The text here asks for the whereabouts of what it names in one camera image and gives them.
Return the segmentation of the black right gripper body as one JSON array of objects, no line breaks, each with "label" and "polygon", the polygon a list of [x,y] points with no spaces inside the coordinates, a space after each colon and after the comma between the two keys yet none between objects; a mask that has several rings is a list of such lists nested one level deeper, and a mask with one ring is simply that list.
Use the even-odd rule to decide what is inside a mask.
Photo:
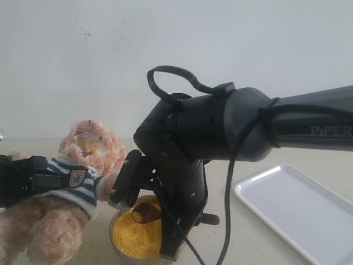
[{"label": "black right gripper body", "polygon": [[162,233],[187,235],[198,226],[207,203],[205,163],[153,160],[156,195],[162,208]]}]

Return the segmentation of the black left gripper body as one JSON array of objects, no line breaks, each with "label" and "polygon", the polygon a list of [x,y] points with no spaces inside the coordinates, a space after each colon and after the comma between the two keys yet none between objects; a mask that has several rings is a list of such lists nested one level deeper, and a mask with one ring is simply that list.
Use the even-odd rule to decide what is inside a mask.
[{"label": "black left gripper body", "polygon": [[33,157],[13,160],[1,155],[1,208],[34,196]]}]

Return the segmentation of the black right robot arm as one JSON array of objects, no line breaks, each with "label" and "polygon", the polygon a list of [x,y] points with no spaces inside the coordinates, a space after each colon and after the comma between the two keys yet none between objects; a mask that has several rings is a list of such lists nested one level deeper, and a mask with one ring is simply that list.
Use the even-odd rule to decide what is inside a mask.
[{"label": "black right robot arm", "polygon": [[226,235],[231,236],[230,193],[236,161],[257,162],[274,148],[352,150],[352,87],[287,98],[258,89],[216,88],[161,99],[133,136],[146,165],[155,170],[153,189],[162,208],[161,256],[174,261],[187,235],[204,216],[204,165],[229,161],[224,195]]}]

